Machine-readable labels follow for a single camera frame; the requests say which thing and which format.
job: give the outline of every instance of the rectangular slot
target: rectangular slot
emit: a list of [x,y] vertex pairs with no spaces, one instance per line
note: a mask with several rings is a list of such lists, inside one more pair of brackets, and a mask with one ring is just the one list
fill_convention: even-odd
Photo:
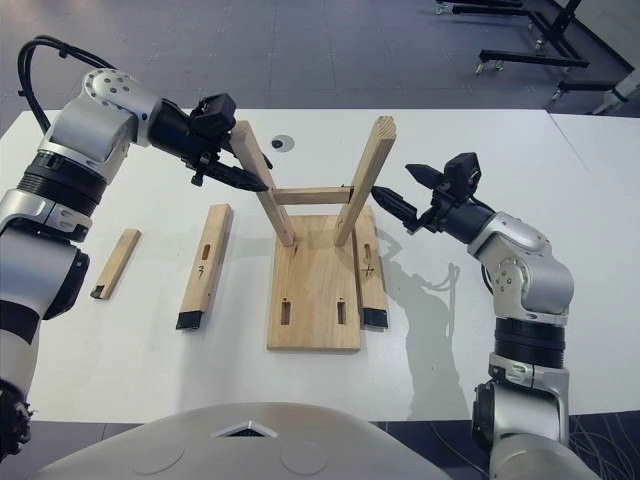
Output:
[[344,302],[338,302],[338,325],[344,325],[346,322],[345,320],[345,313],[344,313]]
[[289,325],[291,321],[291,302],[282,302],[282,313],[280,315],[280,325]]

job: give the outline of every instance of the black cable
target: black cable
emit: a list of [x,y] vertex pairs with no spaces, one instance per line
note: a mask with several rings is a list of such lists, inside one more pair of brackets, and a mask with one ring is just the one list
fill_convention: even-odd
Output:
[[68,43],[64,43],[63,41],[48,35],[38,35],[33,40],[25,43],[18,53],[18,78],[20,80],[21,88],[19,94],[20,96],[25,97],[29,104],[29,108],[31,108],[33,115],[36,117],[38,125],[40,125],[40,128],[42,129],[42,132],[46,133],[51,126],[51,123],[33,92],[33,84],[31,82],[31,61],[33,60],[35,49],[38,46],[51,47],[58,50],[58,55],[61,58],[66,58],[70,55],[94,68],[115,67],[91,52],[69,45]]
[[[611,425],[609,425],[609,420],[607,420],[607,417],[602,414],[600,415],[600,418],[604,422],[604,425],[607,429],[607,433],[609,434],[609,438],[613,442],[613,432],[611,431]],[[627,475],[630,476],[631,478],[635,478],[635,472],[633,471],[633,464],[631,464],[631,460],[627,457],[627,460],[629,461],[629,463],[627,464],[624,462],[624,460],[622,459],[622,456],[620,455],[620,452],[624,454],[624,451],[617,445],[616,445],[616,448],[614,448],[614,451],[616,453],[616,458],[618,459],[618,462],[620,463],[620,465],[622,465],[622,468],[624,468],[624,471],[627,473]]]
[[484,282],[484,286],[487,287],[489,293],[493,295],[493,287],[491,286],[491,275],[489,275],[489,272],[484,265],[480,265],[480,273],[482,273],[482,281]]
[[622,422],[620,421],[620,415],[617,414],[617,413],[616,413],[616,421],[618,422],[618,427],[620,427],[620,431],[622,432],[622,436],[624,437],[624,439],[627,441],[627,443],[633,449],[633,453],[635,453],[636,456],[640,459],[640,452],[636,449],[635,445],[633,444],[633,442],[629,438],[629,435],[627,435],[627,432],[624,429],[624,426],[622,425]]
[[478,465],[476,465],[475,463],[473,463],[471,460],[469,460],[467,457],[465,457],[462,453],[460,453],[458,450],[456,450],[455,448],[453,448],[451,446],[451,444],[449,442],[447,442],[444,437],[440,434],[440,432],[436,429],[436,426],[433,424],[433,422],[429,422],[429,425],[431,425],[431,430],[433,430],[433,433],[435,433],[436,437],[438,437],[438,440],[440,440],[440,442],[447,447],[453,454],[455,454],[458,458],[460,458],[461,460],[463,460],[465,463],[467,463],[468,465],[472,466],[473,468],[475,468],[478,472],[480,472],[484,477],[489,478],[489,474],[481,467],[479,467]]

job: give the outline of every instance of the wooden plank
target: wooden plank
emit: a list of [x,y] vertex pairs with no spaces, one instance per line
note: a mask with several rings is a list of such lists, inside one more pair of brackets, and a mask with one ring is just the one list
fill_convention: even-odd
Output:
[[122,232],[118,243],[116,243],[113,252],[111,252],[109,256],[109,260],[107,260],[102,273],[98,277],[96,286],[91,291],[90,295],[93,298],[107,300],[111,297],[111,293],[118,283],[122,271],[129,261],[139,238],[140,230],[136,230],[135,228],[127,228]]
[[349,203],[342,207],[335,228],[335,244],[342,246],[347,241],[371,188],[396,141],[396,126],[393,117],[378,117],[374,122],[369,140],[364,148],[358,169],[353,177],[353,194]]
[[333,244],[335,215],[291,222],[295,247],[276,242],[267,348],[359,350],[353,243]]
[[247,121],[239,121],[231,130],[229,141],[235,156],[240,161],[242,168],[260,177],[262,182],[269,187],[266,192],[258,192],[258,200],[262,204],[264,211],[269,217],[273,229],[283,245],[290,247],[294,241],[294,231],[287,211],[276,202],[273,189],[273,177],[267,168],[267,164],[262,156],[262,151],[258,146],[256,137],[251,130],[251,125]]
[[351,187],[276,188],[273,196],[280,205],[349,203]]
[[387,328],[387,295],[384,291],[382,263],[376,237],[376,220],[370,206],[365,206],[354,228],[358,295],[365,325]]
[[202,314],[209,309],[215,297],[217,280],[231,228],[232,211],[227,204],[209,207],[198,250],[193,260],[187,289],[178,315],[176,329],[194,329],[200,326]]

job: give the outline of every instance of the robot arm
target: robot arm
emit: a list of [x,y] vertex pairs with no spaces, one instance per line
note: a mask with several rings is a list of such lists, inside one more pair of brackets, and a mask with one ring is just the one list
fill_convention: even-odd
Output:
[[475,153],[458,155],[444,173],[426,165],[407,169],[433,190],[429,210],[417,217],[414,206],[384,187],[374,187],[374,199],[410,234],[424,227],[466,244],[488,273],[495,349],[491,380],[476,388],[472,434],[491,451],[491,478],[596,478],[566,447],[569,372],[563,359],[571,273],[542,233],[474,197],[481,176]]
[[26,397],[40,320],[75,303],[89,257],[71,242],[86,237],[129,145],[180,157],[198,186],[209,176],[235,188],[267,189],[252,173],[218,161],[222,149],[233,153],[234,112],[222,94],[187,116],[126,73],[101,68],[86,74],[80,95],[47,130],[18,187],[0,201],[0,459],[29,439]]

